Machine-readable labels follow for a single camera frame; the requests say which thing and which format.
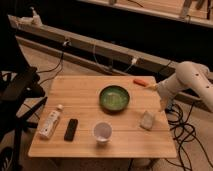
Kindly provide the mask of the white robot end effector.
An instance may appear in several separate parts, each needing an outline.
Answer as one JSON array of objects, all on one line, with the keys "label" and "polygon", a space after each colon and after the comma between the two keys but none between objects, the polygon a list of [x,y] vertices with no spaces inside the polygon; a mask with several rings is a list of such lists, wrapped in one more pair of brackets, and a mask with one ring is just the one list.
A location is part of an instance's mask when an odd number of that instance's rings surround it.
[{"label": "white robot end effector", "polygon": [[173,98],[173,93],[169,89],[169,84],[166,80],[157,84],[157,92],[160,96],[161,111],[167,108],[169,101]]}]

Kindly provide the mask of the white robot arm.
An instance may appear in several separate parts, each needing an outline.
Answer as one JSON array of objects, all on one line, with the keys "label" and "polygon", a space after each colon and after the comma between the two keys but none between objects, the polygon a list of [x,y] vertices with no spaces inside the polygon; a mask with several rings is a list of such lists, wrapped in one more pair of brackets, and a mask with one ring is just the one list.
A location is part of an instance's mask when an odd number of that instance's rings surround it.
[{"label": "white robot arm", "polygon": [[213,112],[213,84],[207,78],[208,73],[209,68],[203,64],[181,62],[170,77],[157,84],[157,92],[167,101],[183,90],[192,89]]}]

